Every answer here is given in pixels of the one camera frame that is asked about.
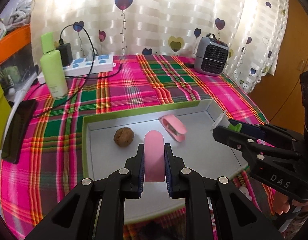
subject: human hand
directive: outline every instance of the human hand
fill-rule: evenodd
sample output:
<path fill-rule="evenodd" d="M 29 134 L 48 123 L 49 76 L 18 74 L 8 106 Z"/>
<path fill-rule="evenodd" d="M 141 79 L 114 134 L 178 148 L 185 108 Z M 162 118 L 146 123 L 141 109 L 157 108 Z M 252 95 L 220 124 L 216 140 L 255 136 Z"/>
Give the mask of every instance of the human hand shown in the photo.
<path fill-rule="evenodd" d="M 287 213 L 290 208 L 288 200 L 289 200 L 288 196 L 285 196 L 284 194 L 276 191 L 273 203 L 274 211 L 279 215 L 283 214 L 283 212 Z M 308 201 L 306 203 L 300 203 L 296 200 L 293 200 L 292 205 L 297 207 L 303 207 L 302 212 L 308 211 Z"/>

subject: bottle cap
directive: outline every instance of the bottle cap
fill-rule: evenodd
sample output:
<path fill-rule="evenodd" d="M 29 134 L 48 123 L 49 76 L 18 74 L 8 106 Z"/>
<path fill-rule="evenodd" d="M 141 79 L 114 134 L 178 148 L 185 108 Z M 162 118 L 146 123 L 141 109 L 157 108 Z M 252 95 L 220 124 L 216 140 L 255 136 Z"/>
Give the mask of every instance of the bottle cap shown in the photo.
<path fill-rule="evenodd" d="M 54 48 L 53 32 L 41 35 L 41 44 L 42 44 L 43 54 L 54 50 L 55 48 Z"/>

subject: power cord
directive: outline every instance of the power cord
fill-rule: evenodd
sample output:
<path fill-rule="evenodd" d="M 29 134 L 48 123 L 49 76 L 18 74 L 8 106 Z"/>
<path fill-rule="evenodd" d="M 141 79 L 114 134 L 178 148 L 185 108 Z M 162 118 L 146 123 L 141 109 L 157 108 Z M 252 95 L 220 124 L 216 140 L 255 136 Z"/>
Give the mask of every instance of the power cord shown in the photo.
<path fill-rule="evenodd" d="M 63 45 L 63 44 L 64 44 L 64 41 L 63 41 L 63 39 L 62 39 L 62 33 L 63 33 L 63 31 L 64 31 L 66 28 L 70 27 L 70 26 L 80 26 L 80 25 L 78 25 L 78 24 L 70 24 L 70 25 L 65 26 L 65 27 L 61 30 L 61 33 L 60 33 L 60 40 L 59 40 L 59 44 L 60 44 L 60 45 Z M 85 33 L 86 33 L 86 35 L 87 35 L 87 37 L 88 37 L 88 40 L 90 41 L 91 46 L 92 46 L 92 51 L 93 51 L 93 61 L 92 61 L 92 65 L 91 65 L 90 71 L 89 71 L 89 73 L 88 73 L 88 75 L 87 75 L 86 77 L 75 77 L 75 76 L 66 76 L 66 77 L 67 77 L 67 78 L 82 78 L 82 79 L 85 79 L 83 85 L 82 85 L 81 87 L 79 87 L 78 90 L 77 90 L 73 95 L 71 95 L 69 98 L 67 98 L 67 100 L 65 100 L 64 102 L 62 102 L 62 103 L 60 103 L 60 104 L 58 104 L 58 105 L 56 105 L 56 106 L 53 106 L 53 107 L 51 107 L 51 108 L 49 108 L 49 109 L 43 111 L 43 112 L 42 112 L 41 114 L 39 114 L 39 115 L 33 116 L 33 118 L 38 118 L 38 117 L 40 117 L 40 116 L 42 116 L 42 115 L 44 115 L 44 114 L 46 114 L 46 113 L 48 113 L 48 112 L 50 112 L 50 111 L 56 109 L 56 108 L 58 108 L 58 107 L 64 105 L 64 104 L 67 103 L 68 101 L 70 101 L 73 97 L 75 97 L 75 96 L 83 89 L 83 87 L 85 86 L 85 84 L 86 84 L 86 82 L 88 81 L 88 79 L 108 78 L 108 77 L 115 76 L 116 74 L 118 74 L 118 73 L 121 71 L 121 69 L 122 69 L 122 64 L 120 65 L 119 70 L 118 70 L 116 73 L 112 74 L 112 75 L 109 75 L 109 76 L 106 76 L 106 77 L 100 77 L 100 78 L 90 78 L 90 74 L 91 74 L 91 72 L 92 72 L 93 65 L 94 65 L 95 50 L 94 50 L 94 46 L 93 46 L 93 43 L 92 43 L 92 41 L 91 41 L 91 38 L 90 38 L 88 32 L 86 31 L 86 29 L 85 29 L 84 27 L 82 27 L 82 26 L 80 26 L 80 27 L 85 31 Z M 41 86 L 44 85 L 44 84 L 45 84 L 45 83 L 43 83 L 43 84 L 39 85 L 38 87 L 36 87 L 36 88 L 31 92 L 30 95 L 32 95 L 32 94 L 34 93 L 34 91 L 36 91 L 39 87 L 41 87 Z"/>

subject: pink object held by gripper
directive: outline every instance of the pink object held by gripper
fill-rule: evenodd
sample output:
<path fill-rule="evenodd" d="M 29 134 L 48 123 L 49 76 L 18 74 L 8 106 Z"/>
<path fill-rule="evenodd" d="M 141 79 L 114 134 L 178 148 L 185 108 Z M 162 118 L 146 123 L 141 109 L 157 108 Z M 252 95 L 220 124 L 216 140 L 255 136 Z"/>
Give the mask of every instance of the pink object held by gripper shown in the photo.
<path fill-rule="evenodd" d="M 159 131 L 149 131 L 144 139 L 145 182 L 165 181 L 164 138 Z"/>

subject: pink clip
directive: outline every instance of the pink clip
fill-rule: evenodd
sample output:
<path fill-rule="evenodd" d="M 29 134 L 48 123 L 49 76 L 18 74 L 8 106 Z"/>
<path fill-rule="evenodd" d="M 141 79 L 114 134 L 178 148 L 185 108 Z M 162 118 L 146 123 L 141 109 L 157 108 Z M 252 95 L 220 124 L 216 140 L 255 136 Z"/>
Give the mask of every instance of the pink clip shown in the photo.
<path fill-rule="evenodd" d="M 160 119 L 160 122 L 176 141 L 181 142 L 185 140 L 186 127 L 175 115 L 165 115 Z"/>

